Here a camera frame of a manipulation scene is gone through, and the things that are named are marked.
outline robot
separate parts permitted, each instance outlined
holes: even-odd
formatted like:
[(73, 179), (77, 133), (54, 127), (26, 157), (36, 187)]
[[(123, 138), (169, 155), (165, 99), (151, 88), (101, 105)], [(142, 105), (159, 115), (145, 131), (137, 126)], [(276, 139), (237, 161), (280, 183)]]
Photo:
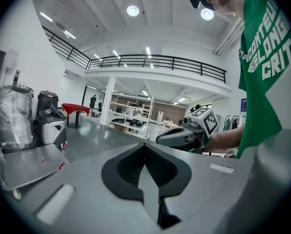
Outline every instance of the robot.
[[(156, 143), (186, 152), (201, 154), (219, 122), (212, 108), (199, 108), (183, 119), (179, 127), (171, 128), (157, 136)], [(195, 136), (201, 135), (199, 144)]]

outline wheel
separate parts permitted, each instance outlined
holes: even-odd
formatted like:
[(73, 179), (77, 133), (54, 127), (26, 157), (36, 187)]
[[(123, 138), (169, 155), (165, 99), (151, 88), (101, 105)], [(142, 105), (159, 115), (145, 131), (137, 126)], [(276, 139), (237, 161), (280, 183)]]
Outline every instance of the wheel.
[(20, 194), (19, 189), (14, 189), (12, 192), (13, 192), (13, 196), (15, 197), (15, 199), (20, 200), (21, 194)]

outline white column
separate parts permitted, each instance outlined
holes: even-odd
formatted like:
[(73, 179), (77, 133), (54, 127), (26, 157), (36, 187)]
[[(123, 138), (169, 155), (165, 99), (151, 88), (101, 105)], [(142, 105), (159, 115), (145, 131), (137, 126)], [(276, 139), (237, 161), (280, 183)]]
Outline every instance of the white column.
[(110, 108), (110, 102), (112, 99), (113, 89), (115, 86), (116, 78), (114, 76), (111, 76), (108, 80), (106, 93), (104, 96), (104, 102), (102, 107), (102, 113), (100, 117), (100, 124), (106, 126), (106, 120), (108, 116), (108, 110)]

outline hand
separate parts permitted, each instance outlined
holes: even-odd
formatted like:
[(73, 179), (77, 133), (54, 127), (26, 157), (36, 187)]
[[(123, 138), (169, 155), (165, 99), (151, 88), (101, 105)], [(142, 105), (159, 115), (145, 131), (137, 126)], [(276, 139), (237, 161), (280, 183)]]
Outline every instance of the hand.
[[(196, 147), (199, 147), (201, 142), (202, 142), (202, 134), (197, 134), (195, 135), (195, 145)], [(215, 140), (215, 134), (213, 134), (208, 141), (208, 146), (203, 148), (202, 152), (204, 153), (209, 153), (209, 152), (213, 152), (216, 149), (216, 140)]]

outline cylindrical container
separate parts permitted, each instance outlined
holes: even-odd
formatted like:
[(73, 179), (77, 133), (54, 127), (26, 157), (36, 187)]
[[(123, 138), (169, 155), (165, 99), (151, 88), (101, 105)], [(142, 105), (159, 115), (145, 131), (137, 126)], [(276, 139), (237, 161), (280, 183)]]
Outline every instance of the cylindrical container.
[(32, 97), (28, 87), (0, 87), (0, 145), (5, 152), (28, 148), (33, 142)]

